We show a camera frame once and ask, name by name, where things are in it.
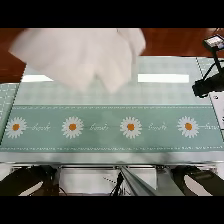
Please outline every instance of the orange flower center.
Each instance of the orange flower center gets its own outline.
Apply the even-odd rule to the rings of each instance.
[[[128,124],[128,130],[133,131],[135,129],[135,126],[133,124]]]
[[[14,124],[14,125],[12,126],[12,130],[13,130],[13,131],[18,131],[19,128],[20,128],[19,124]]]
[[[70,125],[69,125],[69,129],[70,129],[71,131],[74,131],[74,130],[76,129],[76,124],[70,124]]]
[[[190,131],[192,129],[192,124],[186,123],[185,128]]]

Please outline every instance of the wooden floor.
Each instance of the wooden floor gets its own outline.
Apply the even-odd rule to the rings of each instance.
[[[13,37],[24,29],[0,28],[0,83],[19,82],[25,64],[7,52]],[[147,47],[144,56],[201,56],[210,57],[203,39],[216,33],[224,36],[224,29],[216,28],[142,28]]]

